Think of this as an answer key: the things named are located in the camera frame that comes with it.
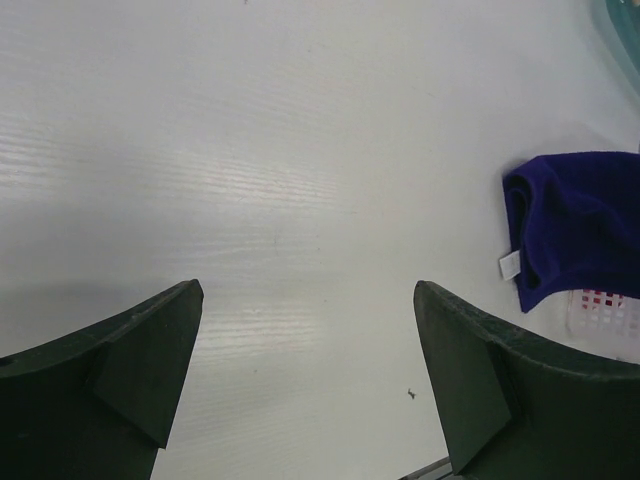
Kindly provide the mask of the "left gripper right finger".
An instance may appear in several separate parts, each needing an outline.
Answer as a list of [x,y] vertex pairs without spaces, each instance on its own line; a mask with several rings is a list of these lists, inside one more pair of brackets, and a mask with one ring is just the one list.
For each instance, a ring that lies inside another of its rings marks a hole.
[[639,368],[551,341],[431,281],[414,290],[449,461],[465,479],[635,479]]

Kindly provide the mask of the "purple towel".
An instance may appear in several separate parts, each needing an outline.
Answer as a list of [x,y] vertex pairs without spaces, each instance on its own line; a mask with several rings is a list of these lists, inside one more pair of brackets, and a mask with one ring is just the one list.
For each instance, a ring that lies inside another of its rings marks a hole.
[[520,307],[589,289],[639,295],[639,156],[537,156],[502,179]]

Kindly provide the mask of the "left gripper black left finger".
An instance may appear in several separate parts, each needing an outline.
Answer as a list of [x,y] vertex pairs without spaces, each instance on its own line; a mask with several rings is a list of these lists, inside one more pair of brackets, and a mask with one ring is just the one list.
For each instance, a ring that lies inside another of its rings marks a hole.
[[148,479],[202,317],[198,280],[1,360],[4,479]]

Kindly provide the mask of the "pink towel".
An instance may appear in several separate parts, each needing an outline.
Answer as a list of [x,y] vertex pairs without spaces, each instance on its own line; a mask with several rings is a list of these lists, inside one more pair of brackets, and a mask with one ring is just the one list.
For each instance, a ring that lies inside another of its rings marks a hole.
[[606,315],[625,309],[625,297],[601,290],[584,289],[579,294],[579,304],[583,310],[604,310]]

